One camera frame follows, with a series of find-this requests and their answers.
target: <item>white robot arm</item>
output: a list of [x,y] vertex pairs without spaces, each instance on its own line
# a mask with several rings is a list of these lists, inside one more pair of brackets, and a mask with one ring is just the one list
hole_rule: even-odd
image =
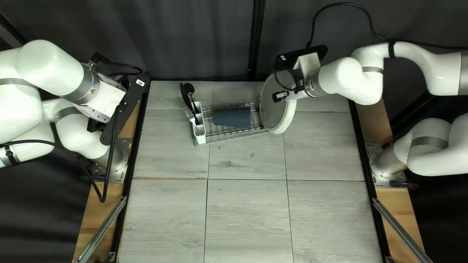
[[[337,93],[362,105],[377,103],[382,96],[383,59],[390,57],[388,45],[359,48],[350,58],[323,66],[311,88],[323,90],[324,95]],[[468,95],[468,54],[433,54],[406,42],[396,42],[393,50],[395,57],[407,58],[421,68],[431,94]]]
[[[383,59],[392,51],[394,57],[410,59],[421,68],[431,94],[468,95],[468,53],[433,54],[396,42],[390,49],[389,43],[359,48],[351,57],[323,67],[316,54],[299,57],[295,69],[301,68],[305,89],[285,99],[340,94],[358,104],[375,104],[382,96]],[[382,178],[392,178],[406,168],[425,176],[468,173],[468,113],[453,124],[434,118],[421,121],[394,145],[372,155],[370,163]]]
[[[45,40],[2,51],[0,61],[0,144],[19,140],[54,143],[50,123],[55,123],[66,149],[107,166],[110,147],[101,142],[101,131],[87,130],[88,120],[108,123],[126,94],[125,88]],[[60,98],[43,102],[39,88]],[[2,147],[0,168],[46,155],[53,149],[42,143]],[[112,172],[122,173],[127,161],[128,152],[117,144]]]

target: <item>dark backdrop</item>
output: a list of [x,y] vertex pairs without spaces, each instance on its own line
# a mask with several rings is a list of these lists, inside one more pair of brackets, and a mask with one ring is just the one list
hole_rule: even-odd
[[[332,2],[266,1],[256,79],[270,74],[277,54],[304,47],[312,16]],[[468,1],[355,2],[369,10],[384,37],[468,45]],[[157,79],[245,80],[252,7],[253,0],[0,0],[0,12],[27,40],[50,40],[82,61],[97,51]],[[352,7],[329,9],[317,22],[313,44],[329,47],[324,63],[380,42]],[[386,61],[383,96],[390,119],[424,90],[414,63]]]

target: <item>fork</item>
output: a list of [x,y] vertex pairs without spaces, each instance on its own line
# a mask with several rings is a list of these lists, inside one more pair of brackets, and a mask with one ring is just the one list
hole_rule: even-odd
[[195,127],[195,130],[197,130],[198,133],[198,128],[197,125],[195,124],[195,116],[193,116],[193,113],[191,111],[185,110],[185,115],[189,118],[189,121],[193,123],[193,126]]

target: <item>utensil holder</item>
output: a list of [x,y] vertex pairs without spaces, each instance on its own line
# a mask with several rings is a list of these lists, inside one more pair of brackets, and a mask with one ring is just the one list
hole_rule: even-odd
[[195,114],[195,118],[199,121],[200,125],[192,124],[192,132],[193,137],[197,141],[197,144],[205,144],[206,143],[206,129],[205,123],[203,119],[203,111],[202,111],[202,103],[194,102],[195,107],[198,109],[200,113]]

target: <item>dish rack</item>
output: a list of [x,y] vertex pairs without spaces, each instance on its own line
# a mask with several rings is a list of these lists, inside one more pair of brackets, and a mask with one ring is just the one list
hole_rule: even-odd
[[[257,102],[230,103],[220,107],[213,107],[211,110],[203,110],[199,102],[195,102],[195,104],[197,108],[200,107],[201,109],[201,114],[197,114],[198,120],[202,122],[201,118],[203,118],[201,125],[197,125],[197,127],[192,125],[193,143],[195,146],[270,133],[262,126],[262,119],[260,118]],[[249,128],[241,129],[219,126],[213,123],[213,112],[215,110],[235,108],[250,108]]]

